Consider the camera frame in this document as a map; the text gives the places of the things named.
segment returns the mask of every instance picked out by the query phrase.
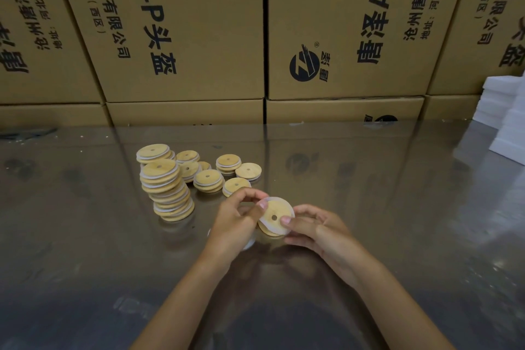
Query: left hand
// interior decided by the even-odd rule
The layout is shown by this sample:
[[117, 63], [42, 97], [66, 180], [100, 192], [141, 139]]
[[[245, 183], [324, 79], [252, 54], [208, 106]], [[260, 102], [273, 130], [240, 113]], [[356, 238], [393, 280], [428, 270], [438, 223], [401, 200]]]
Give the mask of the left hand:
[[[268, 208], [268, 202], [261, 201], [268, 196], [255, 188], [242, 187], [223, 201], [202, 256], [228, 269], [250, 240], [257, 221]], [[241, 202], [253, 202], [255, 205], [242, 214], [239, 211]]]

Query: stainless steel table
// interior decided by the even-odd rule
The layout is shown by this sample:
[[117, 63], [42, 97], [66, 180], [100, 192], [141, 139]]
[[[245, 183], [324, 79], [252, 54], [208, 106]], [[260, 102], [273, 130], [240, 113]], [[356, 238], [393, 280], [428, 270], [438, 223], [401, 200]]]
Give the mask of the stainless steel table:
[[[525, 173], [476, 122], [4, 132], [0, 349], [124, 349], [193, 263], [219, 194], [161, 222], [136, 151], [165, 142], [261, 165], [254, 187], [341, 215], [458, 349], [525, 343]], [[385, 348], [314, 254], [258, 234], [220, 283], [197, 349]]]

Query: fingernail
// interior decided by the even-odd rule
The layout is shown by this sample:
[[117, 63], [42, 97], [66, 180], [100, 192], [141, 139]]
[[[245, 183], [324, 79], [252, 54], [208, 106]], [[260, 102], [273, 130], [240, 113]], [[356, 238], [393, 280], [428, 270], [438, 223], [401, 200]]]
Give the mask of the fingernail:
[[263, 210], [266, 210], [266, 208], [268, 207], [268, 201], [266, 201], [266, 199], [262, 199], [260, 200], [259, 202], [257, 202], [257, 204], [261, 207], [261, 209]]

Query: hand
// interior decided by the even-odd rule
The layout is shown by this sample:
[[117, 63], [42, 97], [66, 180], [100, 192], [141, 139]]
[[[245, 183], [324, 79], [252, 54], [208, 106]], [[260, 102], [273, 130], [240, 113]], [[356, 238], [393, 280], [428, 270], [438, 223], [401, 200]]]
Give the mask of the hand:
[[[242, 187], [223, 201], [209, 233], [203, 256], [228, 269], [250, 240], [257, 221], [268, 207], [268, 202], [262, 199], [268, 196], [255, 188]], [[240, 207], [241, 202], [256, 204], [246, 211], [245, 207]]]
[[292, 230], [285, 242], [313, 250], [343, 281], [356, 287], [358, 280], [352, 265], [362, 260], [367, 252], [341, 218], [312, 205], [298, 205], [293, 211], [296, 218], [283, 216], [280, 220], [284, 227]]

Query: forearm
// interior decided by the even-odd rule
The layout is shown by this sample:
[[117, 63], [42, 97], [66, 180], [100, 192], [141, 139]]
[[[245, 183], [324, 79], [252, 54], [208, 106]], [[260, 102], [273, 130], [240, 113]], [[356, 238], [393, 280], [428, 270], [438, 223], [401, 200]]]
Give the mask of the forearm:
[[212, 293], [226, 271], [227, 268], [213, 259], [199, 257], [131, 349], [187, 349]]
[[454, 349], [383, 264], [365, 251], [353, 268], [358, 293], [392, 350]]

